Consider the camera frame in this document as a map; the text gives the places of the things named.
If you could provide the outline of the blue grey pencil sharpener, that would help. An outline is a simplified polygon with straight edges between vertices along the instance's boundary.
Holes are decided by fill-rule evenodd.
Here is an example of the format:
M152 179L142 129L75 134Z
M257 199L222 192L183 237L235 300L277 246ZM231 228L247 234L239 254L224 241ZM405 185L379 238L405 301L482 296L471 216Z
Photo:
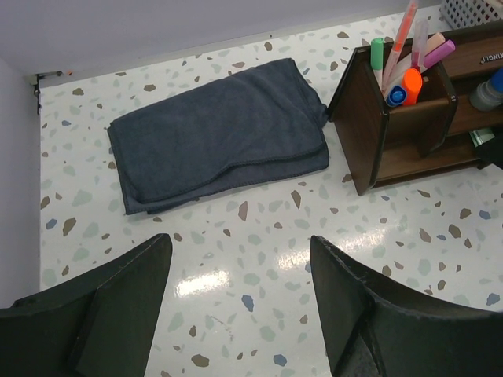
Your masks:
M470 104L481 112L489 112L502 104L503 68L499 68L490 79L480 83L470 94Z

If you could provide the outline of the blue capped white marker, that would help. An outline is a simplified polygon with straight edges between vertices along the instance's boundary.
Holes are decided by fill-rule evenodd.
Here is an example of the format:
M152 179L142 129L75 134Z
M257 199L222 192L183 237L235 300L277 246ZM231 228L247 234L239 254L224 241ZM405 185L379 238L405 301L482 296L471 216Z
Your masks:
M403 105L407 98L407 91L401 85L395 85L391 88L386 97L386 104L390 108Z

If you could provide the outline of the green capped white marker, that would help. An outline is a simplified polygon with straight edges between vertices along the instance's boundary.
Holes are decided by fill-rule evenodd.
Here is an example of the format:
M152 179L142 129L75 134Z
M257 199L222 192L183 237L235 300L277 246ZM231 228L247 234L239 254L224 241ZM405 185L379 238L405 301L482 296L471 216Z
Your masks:
M370 46L370 66L373 70L379 89L383 89L383 71L384 71L384 40L374 38Z

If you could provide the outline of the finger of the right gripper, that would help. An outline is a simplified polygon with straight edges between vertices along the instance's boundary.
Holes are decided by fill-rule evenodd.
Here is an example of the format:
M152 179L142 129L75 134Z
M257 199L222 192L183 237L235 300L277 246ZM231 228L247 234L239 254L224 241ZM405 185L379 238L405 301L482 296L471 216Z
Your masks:
M482 161L503 169L503 134L498 134L489 141L477 146L475 154Z

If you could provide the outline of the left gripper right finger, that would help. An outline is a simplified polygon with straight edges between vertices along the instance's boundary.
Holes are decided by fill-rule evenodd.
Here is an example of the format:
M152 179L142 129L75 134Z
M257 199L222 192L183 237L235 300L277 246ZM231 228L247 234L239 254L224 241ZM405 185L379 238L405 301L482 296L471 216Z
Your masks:
M500 376L502 314L378 273L321 236L310 267L334 376Z

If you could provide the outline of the black orange highlighter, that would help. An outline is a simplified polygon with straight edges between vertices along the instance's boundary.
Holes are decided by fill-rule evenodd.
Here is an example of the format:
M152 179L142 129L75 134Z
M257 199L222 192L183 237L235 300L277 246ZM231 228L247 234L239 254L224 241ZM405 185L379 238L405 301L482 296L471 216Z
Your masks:
M406 92L406 99L402 103L404 106L416 104L417 98L423 86L423 78L416 68L409 68L402 77L402 88Z

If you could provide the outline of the orange gel pen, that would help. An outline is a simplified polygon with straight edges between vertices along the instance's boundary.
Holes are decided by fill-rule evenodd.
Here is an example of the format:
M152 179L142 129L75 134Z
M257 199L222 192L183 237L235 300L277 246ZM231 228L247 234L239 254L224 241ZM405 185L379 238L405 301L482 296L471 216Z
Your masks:
M409 34L409 30L412 26L417 8L417 0L410 0L407 9L404 12L402 22L400 23L395 41L393 43L393 46L391 47L391 52L389 53L387 62L384 67L381 93L385 93L386 89L388 88L391 74L393 73L395 66L398 63L398 59L402 53L403 45Z

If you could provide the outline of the pink capped white marker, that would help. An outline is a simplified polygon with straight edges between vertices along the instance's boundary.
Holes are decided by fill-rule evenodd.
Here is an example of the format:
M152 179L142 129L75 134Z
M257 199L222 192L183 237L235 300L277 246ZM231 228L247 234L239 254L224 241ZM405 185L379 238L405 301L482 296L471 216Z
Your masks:
M420 67L420 73L426 72L429 68L448 57L456 50L456 46L452 40L447 40L442 45L431 51L424 58L424 64Z

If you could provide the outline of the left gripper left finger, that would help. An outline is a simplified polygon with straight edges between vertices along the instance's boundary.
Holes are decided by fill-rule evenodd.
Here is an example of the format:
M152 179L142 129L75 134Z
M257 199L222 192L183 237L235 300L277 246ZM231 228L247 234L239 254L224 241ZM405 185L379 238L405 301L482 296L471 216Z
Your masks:
M3 376L143 376L173 246L165 233L1 311Z

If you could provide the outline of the dark red gel pen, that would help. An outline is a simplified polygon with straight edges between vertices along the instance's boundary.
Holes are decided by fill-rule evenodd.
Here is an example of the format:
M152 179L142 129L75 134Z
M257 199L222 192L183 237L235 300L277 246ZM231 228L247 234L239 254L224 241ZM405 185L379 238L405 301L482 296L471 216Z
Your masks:
M428 44L428 20L419 19L414 26L413 43L411 49L410 67L418 71L424 66L424 58Z

